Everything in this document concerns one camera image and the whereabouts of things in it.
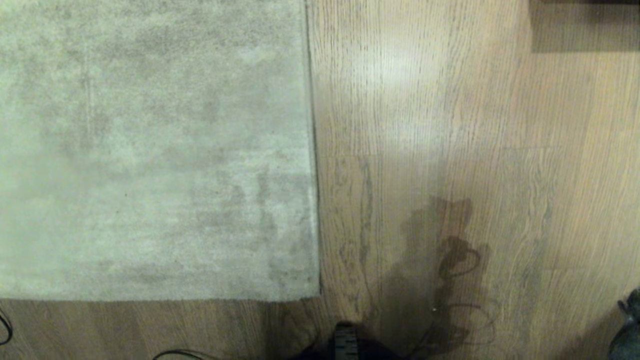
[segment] wood grain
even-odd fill
[[[0,357],[281,359],[340,320],[403,355],[602,357],[640,285],[640,23],[589,6],[310,1],[322,296],[3,300]]]

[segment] wooden floor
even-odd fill
[[[323,295],[3,300],[0,358],[281,359],[339,320],[400,354],[603,358],[640,285],[639,12],[310,1]]]

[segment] gray rug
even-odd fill
[[[0,297],[319,291],[302,0],[3,0]]]

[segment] black cable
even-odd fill
[[[11,326],[11,321],[8,320],[8,318],[6,317],[5,313],[0,310],[0,322],[4,325],[4,328],[6,329],[6,339],[3,341],[0,341],[0,346],[2,345],[6,345],[7,343],[9,343],[9,341],[11,341],[11,339],[13,338],[13,327]]]
[[[182,355],[184,357],[188,357],[190,359],[196,359],[196,360],[207,360],[207,359],[219,360],[217,357],[210,356],[210,355],[205,354],[203,352],[194,351],[194,350],[188,350],[188,349],[183,349],[183,348],[177,348],[177,349],[173,349],[173,350],[163,351],[160,354],[154,356],[153,360],[159,360],[160,357],[163,357],[165,355]]]

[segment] carpet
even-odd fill
[[[0,297],[319,292],[302,0],[4,0]]]

